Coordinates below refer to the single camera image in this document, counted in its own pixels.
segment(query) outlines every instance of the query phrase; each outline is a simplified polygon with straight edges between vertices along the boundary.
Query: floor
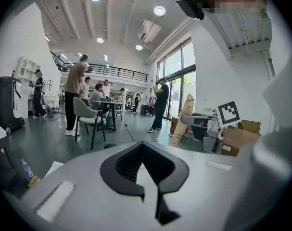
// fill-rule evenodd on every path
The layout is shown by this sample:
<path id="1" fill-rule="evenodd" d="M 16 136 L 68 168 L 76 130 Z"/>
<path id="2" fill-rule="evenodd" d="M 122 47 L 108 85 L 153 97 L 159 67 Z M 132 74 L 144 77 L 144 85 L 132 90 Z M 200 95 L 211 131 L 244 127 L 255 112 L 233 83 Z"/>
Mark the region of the floor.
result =
<path id="1" fill-rule="evenodd" d="M 163 120 L 162 130 L 148 133 L 147 130 L 151 127 L 153 120 L 154 117 L 147 115 L 128 113 L 123 116 L 123 121 L 120 121 L 120 116 L 118 116 L 116 132 L 108 130 L 105 132 L 106 142 L 103 140 L 102 132 L 96 132 L 93 151 L 90 150 L 92 128 L 89 128 L 90 135 L 87 135 L 85 126 L 80 126 L 80 136 L 75 141 L 74 137 L 65 135 L 66 119 L 61 114 L 55 114 L 53 118 L 47 116 L 40 119 L 33 119 L 30 116 L 25 119 L 25 125 L 22 128 L 13 131 L 8 137 L 14 159 L 19 162 L 21 158 L 24 158 L 34 174 L 43 178 L 53 161 L 66 163 L 79 155 L 102 150 L 104 145 L 109 143 L 131 142 L 132 139 L 126 131 L 125 124 L 135 141 L 158 141 L 169 145 L 172 140 L 168 136 L 171 122 Z M 181 139 L 179 146 L 185 150 L 204 152 L 201 142 L 187 137 Z"/>

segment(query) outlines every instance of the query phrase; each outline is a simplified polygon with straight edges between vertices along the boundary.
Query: table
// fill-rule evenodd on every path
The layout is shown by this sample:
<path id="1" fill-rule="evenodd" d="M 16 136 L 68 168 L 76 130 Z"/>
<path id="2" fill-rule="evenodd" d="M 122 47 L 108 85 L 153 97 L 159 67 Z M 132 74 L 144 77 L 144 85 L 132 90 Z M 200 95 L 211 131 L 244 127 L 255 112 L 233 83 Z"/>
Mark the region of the table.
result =
<path id="1" fill-rule="evenodd" d="M 116 104 L 119 104 L 119 105 L 122 105 L 122 103 L 116 103 L 116 102 L 108 102 L 108 101 L 97 101 L 97 100 L 94 100 L 92 102 L 95 102 L 95 103 L 101 103 L 100 105 L 100 110 L 103 110 L 103 106 L 104 104 L 109 104 L 112 108 L 112 116 L 113 116 L 113 124 L 114 124 L 114 128 L 109 128 L 109 127 L 106 127 L 106 129 L 110 130 L 110 131 L 113 131 L 113 132 L 116 132 L 116 118 L 115 118 L 115 105 Z"/>

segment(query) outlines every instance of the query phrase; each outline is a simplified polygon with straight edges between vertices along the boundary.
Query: plastic bottle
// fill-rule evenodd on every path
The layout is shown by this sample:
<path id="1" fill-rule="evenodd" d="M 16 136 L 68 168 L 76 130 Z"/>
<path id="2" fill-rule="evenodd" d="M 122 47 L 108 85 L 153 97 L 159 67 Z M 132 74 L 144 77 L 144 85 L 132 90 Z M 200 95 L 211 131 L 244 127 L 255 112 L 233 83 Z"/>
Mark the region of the plastic bottle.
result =
<path id="1" fill-rule="evenodd" d="M 28 166 L 28 163 L 23 158 L 21 159 L 21 162 L 23 170 L 27 173 L 28 177 L 33 177 L 34 173 L 32 172 L 30 166 Z"/>

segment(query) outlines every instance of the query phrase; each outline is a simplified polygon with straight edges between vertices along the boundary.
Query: ceiling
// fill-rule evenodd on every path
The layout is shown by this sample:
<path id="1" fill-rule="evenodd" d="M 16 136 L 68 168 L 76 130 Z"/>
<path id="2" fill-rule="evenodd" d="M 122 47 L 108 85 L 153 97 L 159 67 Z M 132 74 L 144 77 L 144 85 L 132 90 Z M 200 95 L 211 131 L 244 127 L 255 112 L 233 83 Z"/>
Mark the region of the ceiling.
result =
<path id="1" fill-rule="evenodd" d="M 61 77 L 60 83 L 66 84 L 66 82 L 67 82 L 67 78 Z M 91 77 L 90 88 L 94 88 L 98 82 L 99 82 L 99 80 Z M 121 88 L 127 89 L 127 92 L 136 92 L 136 91 L 139 91 L 142 89 L 140 86 L 134 86 L 134 85 L 113 82 L 112 90 L 120 90 Z"/>
<path id="2" fill-rule="evenodd" d="M 57 44 L 70 44 L 76 40 L 96 39 L 101 37 L 103 44 L 114 43 L 125 45 L 135 50 L 136 45 L 144 45 L 138 38 L 145 19 L 150 20 L 162 29 L 154 40 L 144 45 L 143 55 L 151 57 L 157 49 L 167 48 L 163 43 L 171 34 L 181 31 L 181 25 L 187 19 L 184 12 L 173 0 L 39 0 L 42 22 L 51 46 Z M 164 6 L 166 14 L 157 16 L 153 9 L 155 6 Z M 234 49 L 248 44 L 266 41 L 272 38 L 270 19 L 262 18 L 258 10 L 246 10 L 228 13 L 206 15 L 214 25 L 215 30 L 222 36 L 228 49 Z M 79 60 L 78 52 L 66 53 L 68 60 Z M 89 63 L 105 64 L 102 55 L 89 54 Z M 110 65 L 114 63 L 114 56 L 109 54 Z"/>

